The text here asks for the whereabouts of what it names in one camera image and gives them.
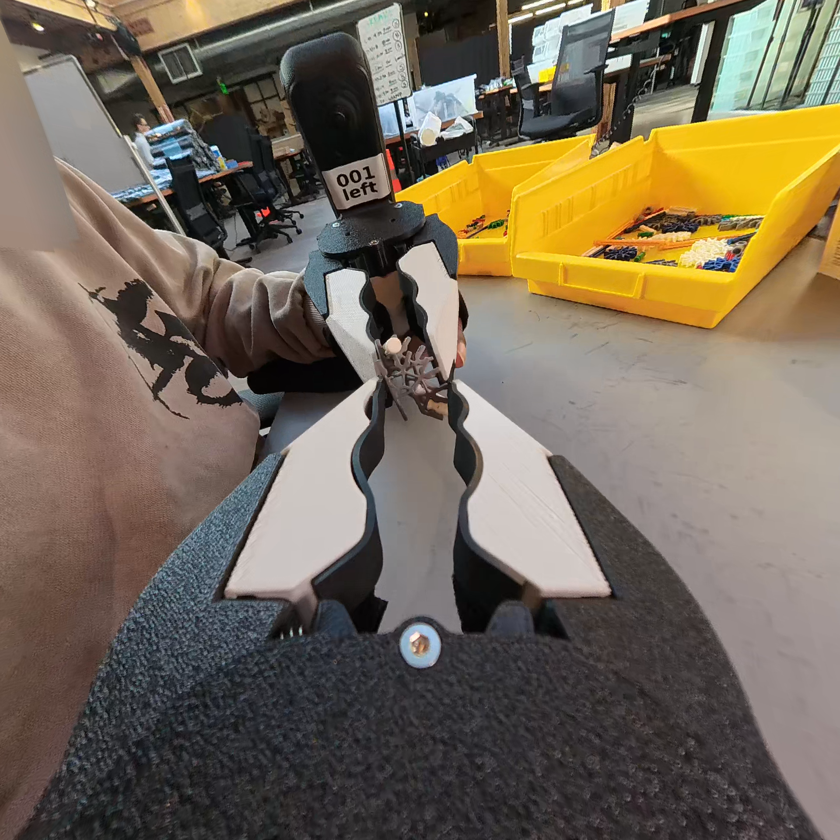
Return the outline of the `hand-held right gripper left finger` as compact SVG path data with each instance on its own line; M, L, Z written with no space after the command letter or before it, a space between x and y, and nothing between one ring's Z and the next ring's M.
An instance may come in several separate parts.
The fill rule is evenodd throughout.
M369 380L281 451L224 583L228 600L287 603L310 627L322 602L380 615L383 551L370 477L384 454L386 389Z

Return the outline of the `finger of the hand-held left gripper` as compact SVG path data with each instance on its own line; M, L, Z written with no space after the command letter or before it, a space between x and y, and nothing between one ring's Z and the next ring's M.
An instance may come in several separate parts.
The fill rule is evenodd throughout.
M406 315L423 337L444 381L455 369L459 335L459 290L434 243L415 245L396 264Z
M324 277L331 338L362 382L378 378L375 348L382 339L377 321L377 300L368 275L360 269L341 268Z

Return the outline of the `sign board on stand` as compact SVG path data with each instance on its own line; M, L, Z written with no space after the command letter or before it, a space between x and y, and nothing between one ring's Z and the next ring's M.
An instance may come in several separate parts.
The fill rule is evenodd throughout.
M415 176L406 142L403 112L413 90L406 57L402 6L393 3L363 17L358 21L356 31L371 69L376 104L379 108L391 106L395 112L407 169L406 183L411 186L415 183Z

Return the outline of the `large whiteboard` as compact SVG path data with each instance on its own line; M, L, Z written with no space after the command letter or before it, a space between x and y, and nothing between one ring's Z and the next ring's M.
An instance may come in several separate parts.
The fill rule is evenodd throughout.
M131 139L120 132L75 57L25 70L24 78L55 157L109 193L148 186L168 225L185 234L150 169Z

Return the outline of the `person's left forearm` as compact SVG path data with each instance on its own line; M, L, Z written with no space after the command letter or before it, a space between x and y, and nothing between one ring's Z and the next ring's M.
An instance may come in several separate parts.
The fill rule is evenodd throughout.
M244 377L275 360L311 364L334 356L301 274L264 273L194 239L160 237L172 260L171 308L228 372Z

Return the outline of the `small yellow plastic bin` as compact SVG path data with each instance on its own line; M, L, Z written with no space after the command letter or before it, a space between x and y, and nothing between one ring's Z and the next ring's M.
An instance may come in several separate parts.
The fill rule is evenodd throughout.
M504 217L510 211L507 237L485 235L458 239L461 277L510 277L517 224L523 219L520 199L550 178L571 171L591 157L592 133L565 140L532 143L482 152L401 190L398 200L421 204L455 234L472 219Z

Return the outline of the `clear plastic container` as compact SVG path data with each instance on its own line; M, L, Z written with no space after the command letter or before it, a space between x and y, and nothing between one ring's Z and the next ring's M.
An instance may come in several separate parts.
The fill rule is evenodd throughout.
M415 91L408 106L415 130L420 129L429 112L434 113L442 123L457 117L471 117L479 111L476 105L476 74Z

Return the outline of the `large yellow plastic bin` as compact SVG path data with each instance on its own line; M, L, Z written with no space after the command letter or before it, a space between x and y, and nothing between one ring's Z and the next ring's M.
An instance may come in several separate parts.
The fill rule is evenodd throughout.
M654 129L587 162L557 164L514 203L512 274L532 293L712 329L816 226L838 190L839 106ZM758 216L734 271L652 265L690 247L606 247L645 208Z

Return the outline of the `wooden work table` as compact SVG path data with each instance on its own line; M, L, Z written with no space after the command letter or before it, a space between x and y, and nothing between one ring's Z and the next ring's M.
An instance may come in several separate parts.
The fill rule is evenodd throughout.
M241 161L235 166L229 167L216 173L209 171L198 171L196 175L200 184L207 184L210 182L221 181L233 175L243 174L253 168L252 161ZM174 195L172 184L169 182L160 189L159 185L144 184L135 185L125 190L112 192L112 197L117 199L122 205L126 207L138 207L144 204L162 202L166 198Z

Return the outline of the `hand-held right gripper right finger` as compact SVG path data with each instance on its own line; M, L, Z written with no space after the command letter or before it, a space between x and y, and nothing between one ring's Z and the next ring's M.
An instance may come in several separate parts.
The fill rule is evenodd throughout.
M458 503L453 586L463 630L483 632L504 602L553 631L548 605L613 589L566 495L557 458L474 388L453 381L448 422Z

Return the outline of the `printed toy set box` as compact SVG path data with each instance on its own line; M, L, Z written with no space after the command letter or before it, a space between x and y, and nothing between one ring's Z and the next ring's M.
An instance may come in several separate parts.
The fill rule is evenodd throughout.
M825 247L822 253L818 273L825 277L839 280L839 201L837 201L831 227L826 235Z

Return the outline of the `pile of blue folded cloth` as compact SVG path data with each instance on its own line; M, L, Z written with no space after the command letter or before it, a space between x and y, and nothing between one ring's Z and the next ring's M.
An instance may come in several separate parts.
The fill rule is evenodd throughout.
M144 135L155 166L189 158L197 170L218 172L217 157L189 121L178 119L152 128Z

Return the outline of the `black office chair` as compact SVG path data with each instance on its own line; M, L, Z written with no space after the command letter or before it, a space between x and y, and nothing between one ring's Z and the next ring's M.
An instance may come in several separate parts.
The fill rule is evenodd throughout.
M520 85L519 136L532 141L569 139L594 128L603 115L606 53L615 9L563 27L549 111L539 105L539 85Z
M227 230L205 201L192 159L183 156L167 158L165 162L171 174L171 190L186 235L203 242L223 259L228 259L224 246Z
M266 239L285 237L292 241L289 230L301 235L297 217L302 212L289 203L279 206L282 197L291 195L285 176L280 175L273 163L268 162L269 143L255 130L246 128L251 167L234 177L228 188L237 214L245 224L248 236L237 242L255 252Z

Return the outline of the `person's beige sweatshirt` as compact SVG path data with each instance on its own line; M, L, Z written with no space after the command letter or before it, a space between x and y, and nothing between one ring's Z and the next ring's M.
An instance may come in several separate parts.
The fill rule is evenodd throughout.
M79 239L2 250L2 838L28 821L150 578L248 474L218 365L240 271L56 168Z

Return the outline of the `long black frame table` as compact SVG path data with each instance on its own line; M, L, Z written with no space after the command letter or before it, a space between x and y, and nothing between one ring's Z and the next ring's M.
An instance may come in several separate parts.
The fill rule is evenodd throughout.
M707 57L690 118L692 123L707 120L730 19L751 11L759 5L761 1L703 3L652 18L635 27L616 31L611 36L610 57L629 55L632 59L629 67L619 73L610 127L605 134L605 140L614 140L619 143L630 140L633 130L634 102L639 90L637 79L641 67L641 55L656 47L660 33L666 30L689 30L695 26L712 25Z

